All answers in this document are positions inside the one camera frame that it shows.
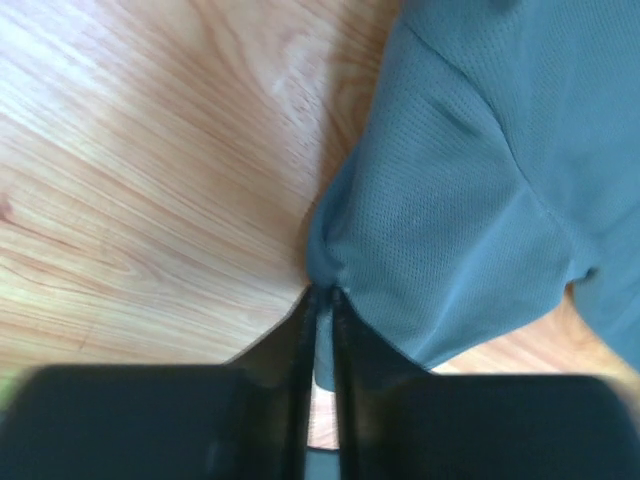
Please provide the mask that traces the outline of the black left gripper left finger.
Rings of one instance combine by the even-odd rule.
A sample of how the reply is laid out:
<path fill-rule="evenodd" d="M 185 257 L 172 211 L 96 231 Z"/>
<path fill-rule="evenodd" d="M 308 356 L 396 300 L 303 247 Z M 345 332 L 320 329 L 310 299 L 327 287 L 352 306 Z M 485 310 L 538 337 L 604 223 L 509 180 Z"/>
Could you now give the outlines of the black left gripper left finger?
<path fill-rule="evenodd" d="M 218 365 L 58 364 L 1 425 L 5 479 L 301 479 L 319 295 Z"/>

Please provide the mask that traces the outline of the grey t-shirt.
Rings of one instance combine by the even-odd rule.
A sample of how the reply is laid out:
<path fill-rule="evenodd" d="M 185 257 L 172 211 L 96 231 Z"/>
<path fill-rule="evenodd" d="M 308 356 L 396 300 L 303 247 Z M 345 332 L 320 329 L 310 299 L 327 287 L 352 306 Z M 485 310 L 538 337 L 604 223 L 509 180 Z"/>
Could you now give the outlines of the grey t-shirt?
<path fill-rule="evenodd" d="M 639 363 L 639 5 L 407 1 L 307 271 L 426 369 L 552 310 Z"/>

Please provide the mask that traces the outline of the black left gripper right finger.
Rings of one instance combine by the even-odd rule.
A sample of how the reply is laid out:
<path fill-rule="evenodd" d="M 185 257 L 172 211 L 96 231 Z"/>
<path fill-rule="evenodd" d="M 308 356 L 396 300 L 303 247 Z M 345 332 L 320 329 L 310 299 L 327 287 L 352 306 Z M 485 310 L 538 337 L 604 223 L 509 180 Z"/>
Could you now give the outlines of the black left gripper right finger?
<path fill-rule="evenodd" d="M 635 479 L 639 433 L 585 375 L 440 375 L 332 294 L 344 479 Z"/>

